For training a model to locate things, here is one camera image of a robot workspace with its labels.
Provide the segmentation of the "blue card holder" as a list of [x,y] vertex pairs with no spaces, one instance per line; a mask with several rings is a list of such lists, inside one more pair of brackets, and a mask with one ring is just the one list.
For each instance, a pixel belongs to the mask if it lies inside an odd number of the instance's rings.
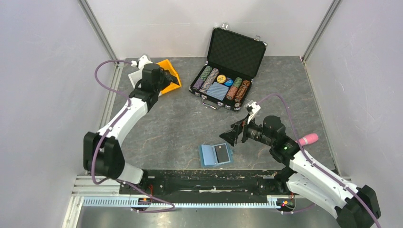
[[[225,162],[225,163],[218,163],[214,147],[217,145],[223,145],[223,144],[225,144],[227,146],[230,161]],[[221,165],[233,163],[233,157],[232,157],[233,151],[230,148],[230,145],[228,143],[220,143],[220,144],[216,144],[216,145],[206,145],[206,144],[200,145],[199,146],[199,156],[200,156],[200,163],[201,163],[202,168],[213,168],[213,167],[218,167]]]

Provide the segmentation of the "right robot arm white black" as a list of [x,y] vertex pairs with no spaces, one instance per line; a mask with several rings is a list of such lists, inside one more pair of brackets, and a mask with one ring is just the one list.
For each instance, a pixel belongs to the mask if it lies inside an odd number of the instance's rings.
[[244,118],[233,123],[220,138],[235,146],[255,140],[270,147],[271,156],[285,165],[275,176],[277,192],[300,195],[332,215],[342,228],[380,227],[381,210],[376,192],[364,185],[358,187],[318,162],[298,143],[287,136],[280,117],[269,115],[261,125]]

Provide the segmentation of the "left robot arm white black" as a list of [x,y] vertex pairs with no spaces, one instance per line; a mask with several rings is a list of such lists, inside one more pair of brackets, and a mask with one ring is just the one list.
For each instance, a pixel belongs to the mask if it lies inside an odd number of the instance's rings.
[[134,125],[145,116],[160,95],[181,87],[178,73],[168,60],[153,63],[131,62],[139,69],[128,75],[134,87],[130,95],[123,95],[125,105],[109,123],[97,132],[84,136],[83,166],[93,175],[126,181],[137,193],[149,189],[144,171],[128,164],[121,150],[121,143]]

